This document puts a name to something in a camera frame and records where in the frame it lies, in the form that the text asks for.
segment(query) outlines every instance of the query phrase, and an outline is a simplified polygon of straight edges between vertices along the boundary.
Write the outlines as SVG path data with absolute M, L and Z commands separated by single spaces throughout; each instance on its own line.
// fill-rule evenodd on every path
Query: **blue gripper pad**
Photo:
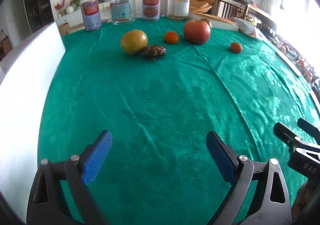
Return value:
M 225 149 L 224 149 L 221 146 L 221 144 L 217 141 L 217 139 L 212 135 L 211 132 L 207 134 L 206 142 L 207 142 L 207 148 L 214 162 L 216 163 L 224 181 L 230 183 L 231 185 L 235 184 L 236 183 L 236 177 L 235 177 L 236 167 L 226 152 L 226 150 L 229 150 L 229 149 L 225 146 L 225 144 L 221 140 L 220 143 L 222 143 L 225 146 Z
M 93 181 L 102 166 L 109 150 L 112 146 L 112 134 L 105 133 L 97 144 L 94 151 L 91 153 L 85 164 L 83 165 L 82 181 L 85 185 Z

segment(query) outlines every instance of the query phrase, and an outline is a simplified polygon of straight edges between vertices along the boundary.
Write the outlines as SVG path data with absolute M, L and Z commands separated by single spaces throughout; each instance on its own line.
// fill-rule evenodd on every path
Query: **red and white can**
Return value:
M 101 28 L 101 15 L 98 0 L 85 0 L 80 3 L 85 30 L 91 32 Z
M 148 21 L 160 19 L 160 0 L 142 0 L 142 18 Z

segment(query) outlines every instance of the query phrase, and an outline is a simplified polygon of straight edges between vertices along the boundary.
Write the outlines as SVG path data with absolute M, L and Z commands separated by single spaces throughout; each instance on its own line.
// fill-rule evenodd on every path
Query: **can label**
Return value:
M 142 18 L 156 21 L 160 19 L 160 0 L 142 0 Z
M 101 28 L 101 15 L 98 0 L 88 0 L 81 6 L 82 17 L 87 32 Z
M 110 4 L 112 21 L 126 21 L 130 19 L 129 0 L 118 0 Z

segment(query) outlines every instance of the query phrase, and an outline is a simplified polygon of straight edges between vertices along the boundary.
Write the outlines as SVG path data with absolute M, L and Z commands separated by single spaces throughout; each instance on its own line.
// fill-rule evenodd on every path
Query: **can lid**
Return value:
M 84 1 L 81 1 L 80 4 L 82 5 L 82 4 L 87 3 L 89 1 L 94 1 L 94 0 L 84 0 Z

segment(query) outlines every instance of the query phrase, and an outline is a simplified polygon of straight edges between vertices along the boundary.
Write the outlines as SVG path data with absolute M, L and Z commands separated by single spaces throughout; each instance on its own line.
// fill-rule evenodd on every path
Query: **dark brown oval object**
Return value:
M 167 48 L 163 46 L 146 46 L 142 49 L 142 56 L 148 60 L 156 60 L 157 58 L 167 54 Z

